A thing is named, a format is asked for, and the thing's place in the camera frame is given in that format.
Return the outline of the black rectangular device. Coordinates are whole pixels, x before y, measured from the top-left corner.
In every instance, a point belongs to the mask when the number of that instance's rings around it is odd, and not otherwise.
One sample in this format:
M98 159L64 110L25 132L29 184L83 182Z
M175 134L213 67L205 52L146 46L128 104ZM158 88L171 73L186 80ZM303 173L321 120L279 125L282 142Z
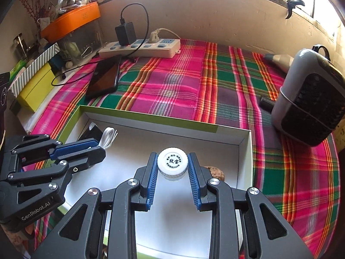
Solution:
M102 135L103 131L94 122L91 122L83 132L83 134L79 137L78 141L85 139L94 139L97 142L100 142Z

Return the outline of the white bottle cap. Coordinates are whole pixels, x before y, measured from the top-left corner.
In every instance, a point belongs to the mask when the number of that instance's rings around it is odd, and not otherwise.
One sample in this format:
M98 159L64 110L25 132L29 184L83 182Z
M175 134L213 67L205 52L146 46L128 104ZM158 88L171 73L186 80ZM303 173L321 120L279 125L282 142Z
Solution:
M188 157L179 148L166 148L158 155L157 166L165 179L177 181L187 172Z

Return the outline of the brown walnut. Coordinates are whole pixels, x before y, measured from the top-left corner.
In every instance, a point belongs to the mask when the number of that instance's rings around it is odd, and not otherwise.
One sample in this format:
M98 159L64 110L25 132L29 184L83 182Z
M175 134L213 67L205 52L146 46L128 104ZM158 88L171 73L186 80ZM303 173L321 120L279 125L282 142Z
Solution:
M216 168L216 167L206 167L206 168L209 170L209 172L213 178L216 178L220 181L225 180L224 173L219 168Z

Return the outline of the green white cardboard box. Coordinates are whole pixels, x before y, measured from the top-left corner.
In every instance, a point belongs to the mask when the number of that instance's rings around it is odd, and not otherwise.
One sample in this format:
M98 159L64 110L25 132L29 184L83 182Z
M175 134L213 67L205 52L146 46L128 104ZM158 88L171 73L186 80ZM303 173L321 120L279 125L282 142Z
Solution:
M158 154L154 201L148 212L136 214L139 257L207 258L211 213L194 204L187 171L187 156L216 167L233 188L253 184L252 133L247 129L212 125L128 111L79 107L58 135L62 142L76 141L90 124L117 130L103 162L76 173L68 184L61 209L69 210L87 189L101 191L133 178L151 153Z

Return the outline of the yellow box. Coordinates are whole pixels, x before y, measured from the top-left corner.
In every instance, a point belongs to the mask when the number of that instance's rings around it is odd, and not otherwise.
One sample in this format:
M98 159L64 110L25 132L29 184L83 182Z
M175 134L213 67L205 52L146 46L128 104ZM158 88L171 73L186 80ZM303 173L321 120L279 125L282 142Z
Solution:
M54 74L49 63L46 63L30 81L25 85L23 90L17 96L17 101L21 105L32 112L36 112L44 101L46 96L53 89L52 80Z

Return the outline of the striped white box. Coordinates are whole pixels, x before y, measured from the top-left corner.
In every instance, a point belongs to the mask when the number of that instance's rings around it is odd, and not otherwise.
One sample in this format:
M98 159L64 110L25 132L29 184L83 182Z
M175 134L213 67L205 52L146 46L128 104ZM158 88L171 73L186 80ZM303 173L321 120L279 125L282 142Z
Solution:
M57 43L50 46L45 50L35 61L31 63L22 73L19 73L11 83L9 90L17 97L26 84L32 79L32 77L41 69L46 63L48 63L56 54L60 52L60 48Z

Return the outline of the black smartphone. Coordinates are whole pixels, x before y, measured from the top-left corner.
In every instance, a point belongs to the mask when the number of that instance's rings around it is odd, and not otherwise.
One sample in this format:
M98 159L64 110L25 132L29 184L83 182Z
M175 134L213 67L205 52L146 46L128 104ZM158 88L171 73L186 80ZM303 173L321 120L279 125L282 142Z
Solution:
M117 90L121 60L120 55L115 55L103 59L96 65L85 93L87 101L114 93Z

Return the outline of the clear plastic container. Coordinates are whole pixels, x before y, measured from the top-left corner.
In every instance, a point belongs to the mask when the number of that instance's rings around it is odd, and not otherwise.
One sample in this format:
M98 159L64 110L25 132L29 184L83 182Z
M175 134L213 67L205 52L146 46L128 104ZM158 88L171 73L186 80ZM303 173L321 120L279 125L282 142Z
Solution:
M99 22L94 20L79 27L58 40L57 44L65 62L79 64L103 46Z

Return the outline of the orange box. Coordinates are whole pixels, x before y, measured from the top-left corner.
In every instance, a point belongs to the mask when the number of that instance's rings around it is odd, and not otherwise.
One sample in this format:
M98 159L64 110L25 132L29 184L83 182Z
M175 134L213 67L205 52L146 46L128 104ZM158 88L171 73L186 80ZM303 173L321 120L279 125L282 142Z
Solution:
M58 17L44 30L42 30L40 35L49 43L55 43L74 30L98 18L100 18L98 3L92 2Z

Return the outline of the black charger adapter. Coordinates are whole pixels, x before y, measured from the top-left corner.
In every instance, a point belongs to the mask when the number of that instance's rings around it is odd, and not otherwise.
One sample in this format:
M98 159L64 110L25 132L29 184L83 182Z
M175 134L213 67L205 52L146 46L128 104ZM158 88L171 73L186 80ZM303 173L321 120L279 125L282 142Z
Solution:
M115 27L115 32L121 46L127 46L136 41L136 33L132 22L121 24Z

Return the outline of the grey black small heater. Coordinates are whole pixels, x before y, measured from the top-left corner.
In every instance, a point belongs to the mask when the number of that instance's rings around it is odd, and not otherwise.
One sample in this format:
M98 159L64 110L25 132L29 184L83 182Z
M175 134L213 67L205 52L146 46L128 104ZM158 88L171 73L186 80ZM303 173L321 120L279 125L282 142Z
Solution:
M315 147L344 117L344 76L326 47L301 49L294 57L271 111L273 126Z

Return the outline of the white plug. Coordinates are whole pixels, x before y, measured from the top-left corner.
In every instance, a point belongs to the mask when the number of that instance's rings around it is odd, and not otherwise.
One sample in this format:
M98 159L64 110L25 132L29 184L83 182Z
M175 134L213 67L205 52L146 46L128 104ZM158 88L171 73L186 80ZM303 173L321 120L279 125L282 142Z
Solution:
M161 27L161 28L158 28L158 29L151 32L148 43L157 43L159 41L159 33L161 31L168 32L168 33L174 35L176 38L181 39L181 37L179 35L177 35L175 32L173 32L167 28Z

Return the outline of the white power strip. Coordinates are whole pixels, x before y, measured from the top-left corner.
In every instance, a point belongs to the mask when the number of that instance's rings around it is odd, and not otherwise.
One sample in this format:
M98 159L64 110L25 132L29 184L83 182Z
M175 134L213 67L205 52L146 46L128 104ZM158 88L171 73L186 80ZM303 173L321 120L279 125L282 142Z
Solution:
M122 57L159 57L159 58L173 58L180 53L181 42L180 39L159 39L157 43L149 43L145 40L143 44L142 39L135 41L133 44L121 46L119 42L108 43L98 52L100 58L110 58L115 55Z

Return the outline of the pink green plaid cloth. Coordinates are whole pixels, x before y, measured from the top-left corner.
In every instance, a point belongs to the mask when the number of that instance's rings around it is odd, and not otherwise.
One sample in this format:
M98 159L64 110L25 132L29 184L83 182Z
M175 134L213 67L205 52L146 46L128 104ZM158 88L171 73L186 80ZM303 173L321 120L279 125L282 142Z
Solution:
M336 145L329 136L310 148L275 131L259 101L276 99L283 81L261 54L183 40L172 59L124 60L117 91L89 105L249 129L255 186L321 258L339 216Z

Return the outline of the black window latch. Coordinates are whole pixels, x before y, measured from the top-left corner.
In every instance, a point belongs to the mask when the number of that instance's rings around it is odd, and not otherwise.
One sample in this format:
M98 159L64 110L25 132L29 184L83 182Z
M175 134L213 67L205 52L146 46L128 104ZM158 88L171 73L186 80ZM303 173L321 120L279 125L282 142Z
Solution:
M305 3L303 2L303 0L287 0L288 14L285 19L289 19L292 16L292 11L297 6L305 6Z

